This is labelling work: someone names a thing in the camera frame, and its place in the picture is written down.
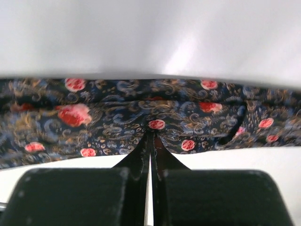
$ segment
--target fabric strap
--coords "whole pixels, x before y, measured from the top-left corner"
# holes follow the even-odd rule
[[[301,92],[207,80],[0,80],[0,169],[128,154],[301,145]]]

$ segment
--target metal rod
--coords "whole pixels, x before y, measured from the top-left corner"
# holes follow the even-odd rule
[[[4,211],[6,208],[6,203],[0,202],[0,211]]]

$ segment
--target white surface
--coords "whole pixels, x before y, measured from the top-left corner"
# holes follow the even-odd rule
[[[152,177],[151,177],[151,156],[150,156],[150,162],[149,162],[149,174],[147,177],[144,224],[148,225],[148,226],[154,225],[154,209],[153,209],[153,199],[152,199]]]
[[[0,73],[113,69],[301,86],[300,0],[0,0],[0,21]]]
[[[296,226],[301,225],[301,147],[252,148],[190,155],[174,155],[193,170],[263,170],[276,181]],[[79,158],[42,165],[0,170],[0,202],[7,202],[18,179],[36,167],[110,168],[125,155]],[[153,225],[151,183],[148,194],[147,224]]]

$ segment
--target black metal bracket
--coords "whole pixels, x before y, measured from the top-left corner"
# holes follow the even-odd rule
[[[151,159],[154,226],[292,226],[269,175],[190,170],[154,133],[111,169],[33,169],[0,226],[143,226]]]

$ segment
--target patterned cloth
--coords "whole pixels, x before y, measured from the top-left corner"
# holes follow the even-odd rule
[[[0,169],[128,154],[301,145],[301,92],[206,80],[0,80]]]

